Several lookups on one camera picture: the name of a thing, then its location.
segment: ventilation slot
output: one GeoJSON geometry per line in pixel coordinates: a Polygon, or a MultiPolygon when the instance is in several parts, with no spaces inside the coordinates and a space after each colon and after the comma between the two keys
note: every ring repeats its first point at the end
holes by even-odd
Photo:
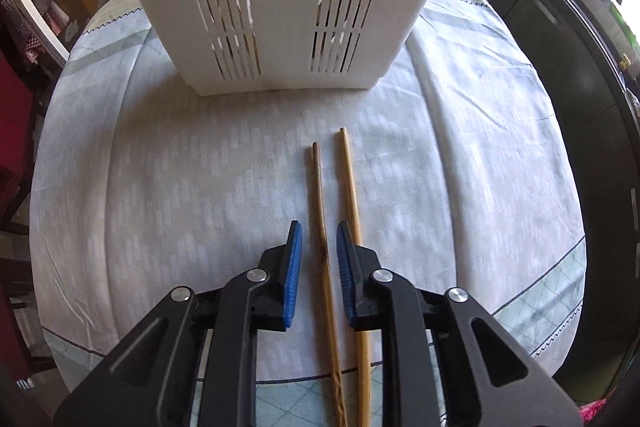
{"type": "Polygon", "coordinates": [[[251,0],[196,0],[196,6],[222,78],[260,76],[251,0]]]}
{"type": "Polygon", "coordinates": [[[318,0],[312,73],[348,73],[373,0],[318,0]]]}

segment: table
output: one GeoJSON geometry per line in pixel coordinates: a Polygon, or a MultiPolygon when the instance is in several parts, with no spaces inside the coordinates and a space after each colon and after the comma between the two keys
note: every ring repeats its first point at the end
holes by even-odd
{"type": "MultiPolygon", "coordinates": [[[[365,246],[420,288],[465,287],[553,373],[582,306],[580,206],[545,89],[486,0],[428,0],[371,90],[215,97],[182,81],[136,0],[113,0],[70,54],[33,179],[38,309],[68,386],[172,287],[223,285],[282,244],[297,219],[296,317],[286,334],[260,332],[258,425],[330,422],[309,149],[321,143],[335,230],[346,215],[342,126],[365,246]]],[[[348,369],[353,337],[336,315],[348,369]]],[[[380,367],[372,377],[379,421],[380,367]]],[[[353,373],[345,386],[353,413],[353,373]]]]}

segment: chair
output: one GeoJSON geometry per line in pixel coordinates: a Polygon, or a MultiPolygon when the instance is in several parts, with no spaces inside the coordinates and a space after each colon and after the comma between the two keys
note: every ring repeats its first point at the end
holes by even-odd
{"type": "Polygon", "coordinates": [[[51,357],[31,355],[15,318],[14,310],[22,306],[12,303],[10,298],[31,291],[31,263],[0,258],[0,364],[14,381],[26,380],[35,373],[56,367],[51,357]]]}
{"type": "Polygon", "coordinates": [[[12,221],[31,191],[36,116],[44,108],[0,54],[0,230],[28,235],[12,221]]]}

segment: wooden stick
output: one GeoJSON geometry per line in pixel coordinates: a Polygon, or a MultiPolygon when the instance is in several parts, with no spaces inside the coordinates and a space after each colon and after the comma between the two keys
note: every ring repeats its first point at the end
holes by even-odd
{"type": "Polygon", "coordinates": [[[326,226],[324,224],[324,201],[322,199],[322,171],[320,163],[320,144],[315,142],[312,147],[314,163],[314,181],[316,186],[316,223],[318,224],[318,251],[322,264],[322,300],[324,301],[324,320],[326,322],[327,341],[329,343],[329,357],[331,360],[331,379],[334,388],[335,415],[338,427],[347,427],[347,415],[344,408],[342,394],[342,374],[340,372],[340,350],[338,348],[338,333],[334,317],[334,296],[331,288],[331,270],[329,265],[329,246],[326,240],[326,226]]]}
{"type": "MultiPolygon", "coordinates": [[[[340,129],[342,149],[344,151],[344,172],[347,178],[347,213],[351,238],[356,245],[362,245],[360,214],[356,198],[356,182],[351,165],[351,149],[347,129],[340,129]]],[[[356,350],[358,353],[358,427],[369,427],[371,418],[371,354],[369,332],[356,332],[356,350]]]]}

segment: silver screw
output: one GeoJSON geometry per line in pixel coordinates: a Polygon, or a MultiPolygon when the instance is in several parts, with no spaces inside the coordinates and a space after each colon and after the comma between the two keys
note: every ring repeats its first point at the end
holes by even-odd
{"type": "Polygon", "coordinates": [[[373,279],[378,282],[391,282],[394,279],[394,275],[389,270],[381,269],[373,272],[373,279]]]}
{"type": "Polygon", "coordinates": [[[262,268],[254,268],[246,273],[246,278],[251,282],[262,282],[267,279],[267,272],[262,268]]]}
{"type": "Polygon", "coordinates": [[[449,299],[455,302],[465,302],[469,298],[469,294],[462,288],[452,288],[449,290],[449,299]]]}
{"type": "Polygon", "coordinates": [[[188,301],[191,297],[191,291],[186,286],[178,286],[171,290],[171,298],[176,302],[188,301]]]}

